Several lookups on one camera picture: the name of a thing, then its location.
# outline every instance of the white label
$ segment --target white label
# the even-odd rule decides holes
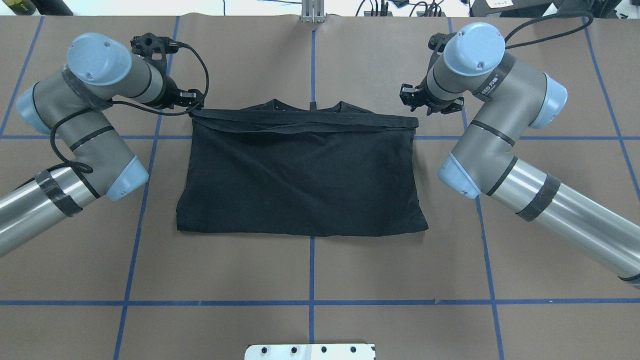
[[[507,6],[513,6],[512,0],[486,0],[486,4],[492,9],[505,8]]]

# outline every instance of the blue joint cap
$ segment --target blue joint cap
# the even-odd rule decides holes
[[[67,65],[80,80],[91,85],[112,85],[131,70],[131,54],[124,45],[102,34],[85,33],[67,50]]]
[[[547,73],[544,74],[547,77],[547,92],[538,117],[529,124],[529,127],[534,129],[542,129],[549,125],[560,114],[569,95],[564,86],[553,80]]]
[[[438,177],[443,183],[469,199],[475,199],[480,195],[480,189],[452,153],[449,153],[438,170]]]
[[[149,180],[149,174],[140,163],[137,156],[129,162],[122,170],[116,181],[111,185],[107,196],[113,201],[117,201],[127,196],[128,193],[141,187]]]
[[[44,124],[44,121],[40,118],[38,114],[38,110],[36,109],[36,104],[33,100],[33,90],[35,89],[38,83],[33,84],[29,90],[25,91],[20,95],[18,101],[15,103],[15,108],[18,110],[18,114],[20,117],[29,124],[32,128],[34,128],[39,133],[49,135],[51,134],[51,129]]]
[[[491,72],[504,56],[504,37],[493,25],[474,22],[454,36],[444,48],[444,63],[462,76]]]

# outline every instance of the silver metal tube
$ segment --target silver metal tube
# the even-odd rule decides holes
[[[546,173],[518,160],[492,198],[519,213],[535,198]],[[640,227],[574,189],[560,184],[532,222],[581,249],[619,277],[640,274]]]
[[[51,175],[81,208],[95,200],[70,168]],[[0,199],[0,257],[66,218],[35,181],[21,186]]]

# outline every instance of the black shorts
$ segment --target black shorts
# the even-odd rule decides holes
[[[416,118],[277,100],[191,118],[178,230],[383,236],[428,228],[413,180]]]

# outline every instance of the black cloth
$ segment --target black cloth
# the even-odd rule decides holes
[[[277,100],[191,118],[178,230],[383,236],[428,228],[413,180],[416,118]]]

